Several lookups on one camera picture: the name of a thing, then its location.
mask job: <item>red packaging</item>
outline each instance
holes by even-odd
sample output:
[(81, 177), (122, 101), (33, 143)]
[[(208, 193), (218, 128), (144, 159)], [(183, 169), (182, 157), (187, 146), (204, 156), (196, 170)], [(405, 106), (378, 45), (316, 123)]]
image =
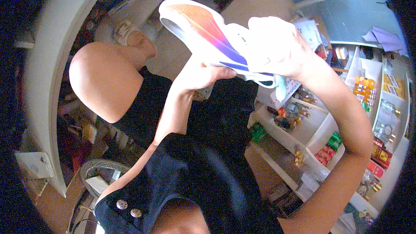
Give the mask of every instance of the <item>red packaging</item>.
[(374, 143), (375, 143), (377, 146), (379, 146), (379, 147), (381, 147), (381, 148), (384, 148), (384, 142), (383, 142), (383, 141), (381, 141), (380, 139), (376, 138), (376, 137), (374, 137)]
[(367, 169), (376, 177), (377, 179), (380, 179), (383, 176), (384, 169), (379, 166), (377, 163), (375, 163), (373, 160), (370, 160), (368, 163)]
[(331, 158), (334, 157), (334, 155), (335, 155), (335, 150), (330, 148), (328, 145), (325, 145), (324, 151), (327, 152), (330, 155)]
[(327, 152), (325, 152), (323, 149), (319, 150), (318, 155), (320, 157), (324, 158), (325, 161), (327, 161), (327, 162), (331, 159), (331, 156)]
[(326, 165), (327, 161), (325, 160), (325, 158), (321, 157), (319, 154), (315, 154), (316, 159), (318, 159), (318, 161), (323, 164)]

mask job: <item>red box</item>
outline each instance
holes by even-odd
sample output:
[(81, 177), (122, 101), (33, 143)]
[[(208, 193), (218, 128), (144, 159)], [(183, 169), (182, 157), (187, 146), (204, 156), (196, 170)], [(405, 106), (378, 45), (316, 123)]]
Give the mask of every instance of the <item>red box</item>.
[(370, 160), (368, 163), (367, 169), (376, 177), (377, 179), (380, 179), (383, 176), (384, 169), (379, 166), (376, 162), (373, 160)]

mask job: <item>wire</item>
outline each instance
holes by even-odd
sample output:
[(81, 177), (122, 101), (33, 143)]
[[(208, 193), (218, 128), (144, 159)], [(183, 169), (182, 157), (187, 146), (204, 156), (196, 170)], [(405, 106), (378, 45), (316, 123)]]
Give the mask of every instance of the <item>wire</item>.
[(91, 220), (91, 219), (83, 219), (83, 220), (81, 220), (80, 222), (78, 222), (76, 225), (75, 225), (75, 227), (74, 227), (74, 229), (73, 229), (73, 231), (72, 231), (72, 234), (74, 234), (75, 233), (75, 231), (76, 231), (76, 228), (81, 224), (81, 222), (83, 222), (83, 221), (91, 221), (91, 222), (94, 222), (95, 224), (97, 224), (97, 225), (100, 225), (101, 226), (101, 224), (100, 223), (98, 223), (97, 221), (95, 221), (95, 220)]

